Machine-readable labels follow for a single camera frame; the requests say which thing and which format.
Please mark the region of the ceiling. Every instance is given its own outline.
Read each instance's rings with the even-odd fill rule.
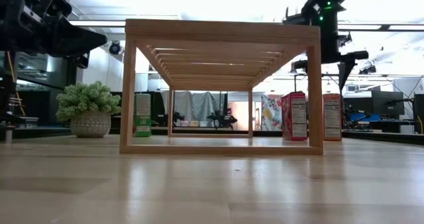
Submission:
[[[74,8],[70,20],[189,19],[209,21],[248,21],[279,23],[289,6],[289,15],[299,12],[306,0],[67,0]],[[419,23],[424,24],[424,0],[346,0],[342,23]],[[109,38],[119,38],[123,28],[102,28]],[[366,49],[369,61],[362,61],[352,72],[375,64],[381,74],[416,74],[424,70],[424,33],[352,32],[353,42],[342,52]],[[283,67],[280,73],[290,70]],[[337,72],[334,65],[323,71]]]

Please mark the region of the wooden table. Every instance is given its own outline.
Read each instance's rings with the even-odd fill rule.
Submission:
[[[281,153],[322,154],[321,48],[318,27],[277,23],[129,19],[125,25],[125,33],[121,152],[143,153],[147,147],[135,146],[132,142],[138,48],[170,86],[169,111],[173,111],[173,96],[176,90],[248,92],[248,135],[174,134],[171,126],[173,112],[168,112],[168,136],[189,135],[199,138],[252,138],[252,89],[295,56],[306,51],[311,108],[309,146],[281,147]],[[224,150],[225,147],[214,148],[223,149],[223,154],[228,153]]]

